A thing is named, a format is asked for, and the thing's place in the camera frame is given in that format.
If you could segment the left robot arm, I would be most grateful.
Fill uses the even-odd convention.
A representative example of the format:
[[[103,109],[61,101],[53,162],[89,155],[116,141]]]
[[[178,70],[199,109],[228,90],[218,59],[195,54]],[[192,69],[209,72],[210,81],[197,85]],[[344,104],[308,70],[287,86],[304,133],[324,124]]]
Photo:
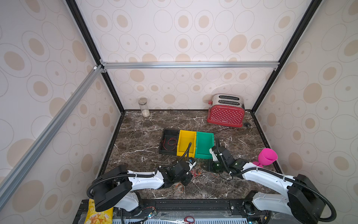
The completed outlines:
[[[119,165],[95,179],[87,189],[87,196],[94,200],[97,212],[117,207],[131,212],[140,206],[136,190],[166,189],[176,183],[187,186],[196,165],[194,158],[180,160],[170,166],[161,166],[154,172],[134,172]]]

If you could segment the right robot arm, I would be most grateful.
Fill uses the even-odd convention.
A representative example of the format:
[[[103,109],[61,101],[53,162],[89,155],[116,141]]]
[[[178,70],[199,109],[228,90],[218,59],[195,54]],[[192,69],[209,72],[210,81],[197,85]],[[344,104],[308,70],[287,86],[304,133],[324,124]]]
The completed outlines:
[[[264,148],[255,162],[235,159],[225,147],[214,146],[209,150],[212,159],[209,170],[221,174],[228,173],[232,178],[261,184],[275,194],[251,191],[241,207],[247,215],[259,211],[274,211],[293,216],[302,224],[332,222],[337,217],[333,204],[323,196],[305,175],[291,176],[265,168],[278,159],[277,153]]]

